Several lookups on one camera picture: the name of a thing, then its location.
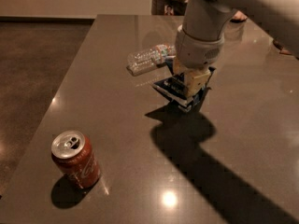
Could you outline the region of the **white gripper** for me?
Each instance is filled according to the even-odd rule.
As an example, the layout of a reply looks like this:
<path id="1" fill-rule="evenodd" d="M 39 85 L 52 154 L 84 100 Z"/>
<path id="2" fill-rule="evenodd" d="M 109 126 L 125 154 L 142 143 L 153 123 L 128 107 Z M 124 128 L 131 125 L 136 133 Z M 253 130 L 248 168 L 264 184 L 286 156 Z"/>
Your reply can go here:
<path id="1" fill-rule="evenodd" d="M 191 37 L 183 30 L 182 25 L 179 26 L 175 42 L 177 57 L 173 60 L 173 74 L 184 73 L 186 97 L 194 96 L 204 87 L 211 72 L 208 69 L 200 69 L 218 60 L 223 44 L 223 35 L 216 41 L 203 41 Z"/>

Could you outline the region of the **person's hand on table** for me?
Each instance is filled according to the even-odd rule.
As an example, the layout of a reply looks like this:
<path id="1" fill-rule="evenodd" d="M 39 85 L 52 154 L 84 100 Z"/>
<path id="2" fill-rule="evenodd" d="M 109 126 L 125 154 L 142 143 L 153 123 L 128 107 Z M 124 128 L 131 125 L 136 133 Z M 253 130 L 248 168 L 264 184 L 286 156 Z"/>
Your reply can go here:
<path id="1" fill-rule="evenodd" d="M 234 16 L 230 19 L 230 22 L 232 23 L 240 23 L 247 20 L 247 16 L 242 13 L 241 11 L 237 11 Z"/>

